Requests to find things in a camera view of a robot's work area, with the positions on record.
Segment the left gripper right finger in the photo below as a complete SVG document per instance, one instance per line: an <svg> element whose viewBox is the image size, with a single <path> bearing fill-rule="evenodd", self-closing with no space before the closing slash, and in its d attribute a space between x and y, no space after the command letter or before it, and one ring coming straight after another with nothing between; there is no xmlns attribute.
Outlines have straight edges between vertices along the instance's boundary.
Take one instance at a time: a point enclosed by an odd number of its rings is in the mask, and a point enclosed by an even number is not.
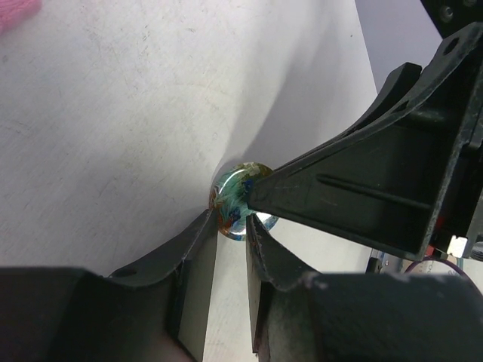
<svg viewBox="0 0 483 362"><path fill-rule="evenodd" d="M323 274L248 217L252 348L261 361L480 361L482 295L471 280Z"/></svg>

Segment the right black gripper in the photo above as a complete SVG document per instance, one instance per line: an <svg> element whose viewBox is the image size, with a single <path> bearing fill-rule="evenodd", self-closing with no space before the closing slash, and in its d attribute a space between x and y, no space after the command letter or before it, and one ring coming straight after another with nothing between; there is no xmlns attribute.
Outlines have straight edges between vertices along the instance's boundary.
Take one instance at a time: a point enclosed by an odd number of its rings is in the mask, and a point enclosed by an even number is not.
<svg viewBox="0 0 483 362"><path fill-rule="evenodd" d="M466 258L482 234L482 3L424 1L423 7L442 37L425 72L436 85L419 112L429 112L429 126L447 136L440 151L443 167L437 182L427 231L418 256L428 249ZM391 71L368 110L343 136L361 130L389 111L416 84L422 66L404 63Z"/></svg>

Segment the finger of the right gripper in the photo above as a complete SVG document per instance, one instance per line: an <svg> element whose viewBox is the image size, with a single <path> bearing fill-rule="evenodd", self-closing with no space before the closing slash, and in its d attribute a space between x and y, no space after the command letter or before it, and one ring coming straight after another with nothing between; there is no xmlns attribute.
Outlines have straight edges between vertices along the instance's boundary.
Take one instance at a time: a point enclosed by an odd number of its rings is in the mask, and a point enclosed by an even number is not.
<svg viewBox="0 0 483 362"><path fill-rule="evenodd" d="M418 260L447 136L418 109L436 85L435 72L376 121L343 133L254 184L257 211L298 222L404 259Z"/></svg>

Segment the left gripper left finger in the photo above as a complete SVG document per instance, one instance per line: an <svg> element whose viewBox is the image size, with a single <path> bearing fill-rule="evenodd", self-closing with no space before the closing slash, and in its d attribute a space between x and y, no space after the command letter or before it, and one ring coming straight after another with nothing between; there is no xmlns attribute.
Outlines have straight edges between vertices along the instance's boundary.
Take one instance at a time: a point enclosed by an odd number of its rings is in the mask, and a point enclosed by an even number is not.
<svg viewBox="0 0 483 362"><path fill-rule="evenodd" d="M83 268L1 270L3 361L200 361L216 216L107 277Z"/></svg>

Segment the round teal glass brooch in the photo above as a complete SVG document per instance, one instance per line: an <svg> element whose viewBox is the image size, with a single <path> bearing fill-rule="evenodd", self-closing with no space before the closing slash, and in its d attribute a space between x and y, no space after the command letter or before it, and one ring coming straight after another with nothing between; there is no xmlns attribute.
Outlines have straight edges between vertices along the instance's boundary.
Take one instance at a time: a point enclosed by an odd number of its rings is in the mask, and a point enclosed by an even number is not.
<svg viewBox="0 0 483 362"><path fill-rule="evenodd" d="M232 167L212 185L209 206L216 211L219 232L234 241L245 241L246 218L255 213L270 231L278 217L248 207L248 194L254 183L269 176L273 170L265 164L245 162Z"/></svg>

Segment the pink t-shirt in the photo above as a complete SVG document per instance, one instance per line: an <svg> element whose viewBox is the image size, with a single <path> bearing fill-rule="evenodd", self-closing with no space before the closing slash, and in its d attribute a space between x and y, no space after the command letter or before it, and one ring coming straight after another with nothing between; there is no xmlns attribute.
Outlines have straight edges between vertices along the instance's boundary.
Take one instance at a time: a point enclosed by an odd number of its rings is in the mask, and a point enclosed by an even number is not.
<svg viewBox="0 0 483 362"><path fill-rule="evenodd" d="M1 0L1 34L12 30L23 21L37 14L42 7L40 0Z"/></svg>

